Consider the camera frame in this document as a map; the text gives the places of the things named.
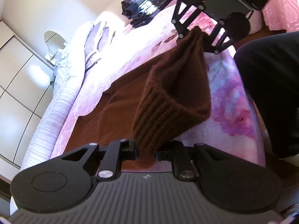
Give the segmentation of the white wardrobe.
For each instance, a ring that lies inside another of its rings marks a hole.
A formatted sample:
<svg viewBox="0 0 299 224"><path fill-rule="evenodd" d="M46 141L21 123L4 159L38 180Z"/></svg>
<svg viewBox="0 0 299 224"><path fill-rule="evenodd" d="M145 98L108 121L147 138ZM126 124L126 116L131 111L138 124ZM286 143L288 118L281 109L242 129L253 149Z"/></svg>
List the white wardrobe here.
<svg viewBox="0 0 299 224"><path fill-rule="evenodd" d="M52 100L52 68L1 22L1 180L19 172Z"/></svg>

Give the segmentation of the purple pillow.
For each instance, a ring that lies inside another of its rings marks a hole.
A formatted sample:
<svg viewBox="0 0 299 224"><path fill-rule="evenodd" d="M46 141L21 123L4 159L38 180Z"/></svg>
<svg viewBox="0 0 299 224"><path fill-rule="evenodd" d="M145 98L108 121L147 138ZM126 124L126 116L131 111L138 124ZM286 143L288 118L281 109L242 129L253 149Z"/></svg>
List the purple pillow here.
<svg viewBox="0 0 299 224"><path fill-rule="evenodd" d="M86 73L101 60L114 36L115 29L107 21L100 21L93 26L84 47Z"/></svg>

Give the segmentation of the striped lavender duvet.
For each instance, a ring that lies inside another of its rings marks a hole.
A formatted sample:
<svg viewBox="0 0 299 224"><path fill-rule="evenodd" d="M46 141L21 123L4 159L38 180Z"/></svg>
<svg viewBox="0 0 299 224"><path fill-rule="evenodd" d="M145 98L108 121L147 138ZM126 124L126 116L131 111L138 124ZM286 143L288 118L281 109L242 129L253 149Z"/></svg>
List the striped lavender duvet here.
<svg viewBox="0 0 299 224"><path fill-rule="evenodd" d="M53 97L33 134L21 171L50 159L57 138L80 91L85 74L84 46L67 45L54 67Z"/></svg>

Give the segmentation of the stack of dark folded clothes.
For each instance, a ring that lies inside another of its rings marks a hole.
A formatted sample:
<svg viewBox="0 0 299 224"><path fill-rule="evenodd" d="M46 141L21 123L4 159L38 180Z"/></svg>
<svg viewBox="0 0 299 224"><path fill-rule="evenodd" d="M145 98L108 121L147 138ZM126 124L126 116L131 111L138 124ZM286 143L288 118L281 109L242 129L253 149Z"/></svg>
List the stack of dark folded clothes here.
<svg viewBox="0 0 299 224"><path fill-rule="evenodd" d="M156 15L173 0L123 0L122 15L129 19L133 28L149 24Z"/></svg>

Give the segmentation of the brown knitted button vest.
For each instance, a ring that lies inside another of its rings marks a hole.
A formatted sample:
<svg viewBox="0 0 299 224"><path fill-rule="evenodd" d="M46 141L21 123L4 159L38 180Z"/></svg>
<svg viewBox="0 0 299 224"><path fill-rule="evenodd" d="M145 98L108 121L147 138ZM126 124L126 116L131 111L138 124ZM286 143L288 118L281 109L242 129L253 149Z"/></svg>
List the brown knitted button vest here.
<svg viewBox="0 0 299 224"><path fill-rule="evenodd" d="M88 143L103 147L114 140L134 140L138 159L125 161L122 169L152 167L161 144L210 117L206 38L194 27L174 48L114 81L95 109L77 119L65 151Z"/></svg>

